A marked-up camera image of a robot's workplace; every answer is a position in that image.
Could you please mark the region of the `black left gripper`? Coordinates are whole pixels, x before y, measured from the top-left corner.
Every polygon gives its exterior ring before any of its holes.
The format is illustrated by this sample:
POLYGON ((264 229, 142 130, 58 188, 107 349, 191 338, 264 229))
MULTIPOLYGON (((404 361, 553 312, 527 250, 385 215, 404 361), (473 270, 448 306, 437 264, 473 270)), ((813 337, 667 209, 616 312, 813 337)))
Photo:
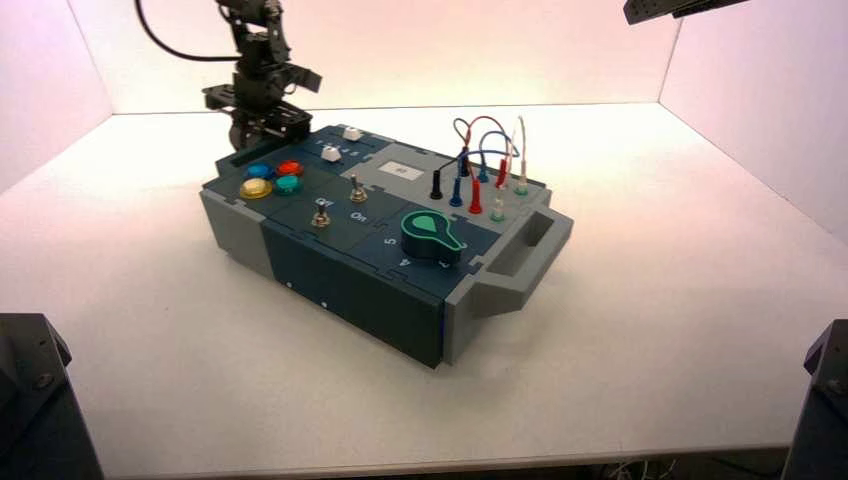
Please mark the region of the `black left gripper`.
POLYGON ((285 63, 255 78, 241 72, 230 84, 202 90, 206 108, 231 119, 229 141, 235 151, 279 141, 300 141, 310 134, 312 115, 284 100, 296 88, 313 89, 313 72, 285 63))

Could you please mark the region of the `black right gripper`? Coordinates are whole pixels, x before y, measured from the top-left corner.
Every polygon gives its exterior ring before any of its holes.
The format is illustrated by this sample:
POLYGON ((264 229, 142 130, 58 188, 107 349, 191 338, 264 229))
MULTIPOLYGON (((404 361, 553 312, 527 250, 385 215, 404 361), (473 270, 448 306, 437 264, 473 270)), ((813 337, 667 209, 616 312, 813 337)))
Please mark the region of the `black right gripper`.
POLYGON ((622 8, 629 25, 671 15, 683 18, 743 3, 745 0, 627 0, 622 8))

